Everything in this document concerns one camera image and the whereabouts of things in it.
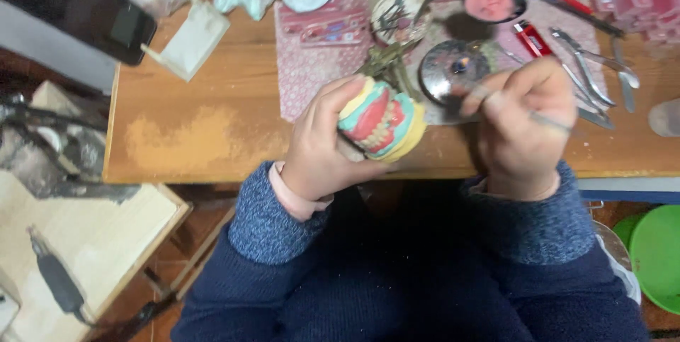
red lighter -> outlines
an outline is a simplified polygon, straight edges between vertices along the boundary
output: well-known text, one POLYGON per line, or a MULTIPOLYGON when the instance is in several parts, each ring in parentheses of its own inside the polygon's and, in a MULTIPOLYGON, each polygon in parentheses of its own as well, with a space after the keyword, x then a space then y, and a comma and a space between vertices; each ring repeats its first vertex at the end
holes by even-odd
POLYGON ((523 19, 520 23, 515 25, 517 31, 515 35, 522 41, 524 47, 531 53, 534 58, 541 56, 552 55, 552 50, 548 44, 540 36, 538 30, 529 21, 523 19))

green plastic bowl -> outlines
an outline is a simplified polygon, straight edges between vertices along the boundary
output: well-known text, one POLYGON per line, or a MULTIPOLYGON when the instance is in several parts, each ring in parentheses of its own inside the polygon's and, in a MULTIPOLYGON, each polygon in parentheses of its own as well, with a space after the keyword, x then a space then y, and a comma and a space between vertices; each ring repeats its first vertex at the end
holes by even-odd
POLYGON ((614 233, 616 233, 616 235, 621 239, 621 242, 624 243, 625 249, 628 250, 629 253, 630 253, 630 236, 633 234, 635 226, 637 226, 637 224, 644 216, 645 216, 644 213, 635 216, 628 216, 623 220, 619 221, 618 223, 616 223, 616 225, 614 225, 614 228, 612 228, 614 233))
POLYGON ((645 215, 630 237, 630 259, 651 302, 680 314, 680 205, 645 215))

hand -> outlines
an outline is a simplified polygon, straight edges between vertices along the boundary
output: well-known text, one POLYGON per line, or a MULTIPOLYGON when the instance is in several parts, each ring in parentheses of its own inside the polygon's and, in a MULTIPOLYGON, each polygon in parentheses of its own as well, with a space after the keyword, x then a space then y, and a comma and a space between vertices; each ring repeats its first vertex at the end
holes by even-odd
POLYGON ((480 154, 489 170, 488 193, 508 199, 547 199, 559 188, 557 163, 569 133, 531 118, 531 111, 572 128, 577 119, 571 80, 552 57, 535 59, 515 72, 491 75, 481 100, 467 94, 461 113, 481 108, 480 154))
POLYGON ((303 199, 319 200, 390 169, 389 164, 375 160, 349 161, 336 150, 338 114, 364 84, 363 75, 330 82, 295 121, 281 178, 303 199))

pink gum wax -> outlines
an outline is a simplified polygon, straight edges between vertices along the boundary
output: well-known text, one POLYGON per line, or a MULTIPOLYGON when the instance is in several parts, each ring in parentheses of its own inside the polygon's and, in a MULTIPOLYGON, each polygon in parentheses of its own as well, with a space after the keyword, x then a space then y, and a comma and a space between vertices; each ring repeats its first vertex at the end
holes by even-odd
POLYGON ((502 21, 515 11, 513 0, 465 0, 464 6, 470 16, 489 22, 502 21))

person's left hand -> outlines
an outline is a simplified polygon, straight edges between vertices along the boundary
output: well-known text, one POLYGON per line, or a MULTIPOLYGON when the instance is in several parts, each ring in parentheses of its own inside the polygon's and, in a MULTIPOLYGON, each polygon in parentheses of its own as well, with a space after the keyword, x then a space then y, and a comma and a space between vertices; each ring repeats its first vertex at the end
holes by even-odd
POLYGON ((365 83, 363 75, 330 82, 295 121, 281 178, 303 199, 316 201, 390 170, 375 160, 352 162, 336 150, 338 115, 365 83))

